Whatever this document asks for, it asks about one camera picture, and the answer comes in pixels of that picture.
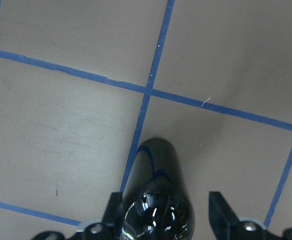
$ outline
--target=black bottle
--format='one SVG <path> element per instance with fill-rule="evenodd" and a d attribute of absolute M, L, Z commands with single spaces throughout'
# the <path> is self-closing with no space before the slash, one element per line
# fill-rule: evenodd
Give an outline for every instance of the black bottle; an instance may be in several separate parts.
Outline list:
<path fill-rule="evenodd" d="M 123 202 L 123 240 L 191 239 L 193 208 L 168 141 L 152 138 L 138 148 Z"/>

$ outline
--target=black cylindrical object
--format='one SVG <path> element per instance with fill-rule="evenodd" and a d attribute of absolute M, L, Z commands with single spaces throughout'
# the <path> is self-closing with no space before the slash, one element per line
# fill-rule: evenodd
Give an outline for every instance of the black cylindrical object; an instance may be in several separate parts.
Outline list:
<path fill-rule="evenodd" d="M 152 138 L 137 150 L 124 191 L 124 240 L 190 240 L 193 208 L 175 148 Z"/>

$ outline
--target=beige floor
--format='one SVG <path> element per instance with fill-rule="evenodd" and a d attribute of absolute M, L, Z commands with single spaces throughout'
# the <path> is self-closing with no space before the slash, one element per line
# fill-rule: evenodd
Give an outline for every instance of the beige floor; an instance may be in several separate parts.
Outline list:
<path fill-rule="evenodd" d="M 1 1 L 1 203 L 80 222 L 102 216 L 140 130 L 166 3 Z M 123 82 L 137 90 L 113 86 Z M 163 137 L 176 147 L 195 209 L 193 239 L 215 239 L 209 191 L 263 222 L 292 161 L 292 1 L 177 0 L 154 89 L 140 142 Z M 292 168 L 269 229 L 287 227 Z M 69 237 L 76 227 L 0 208 L 0 239 L 50 229 Z"/>

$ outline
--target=floor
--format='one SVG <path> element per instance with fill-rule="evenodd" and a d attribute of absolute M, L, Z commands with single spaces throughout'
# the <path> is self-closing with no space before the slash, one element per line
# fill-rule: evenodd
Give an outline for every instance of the floor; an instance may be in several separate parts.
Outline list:
<path fill-rule="evenodd" d="M 209 191 L 292 227 L 292 1 L 0 0 L 0 239 L 100 218 L 151 137 L 193 239 L 215 239 Z"/>

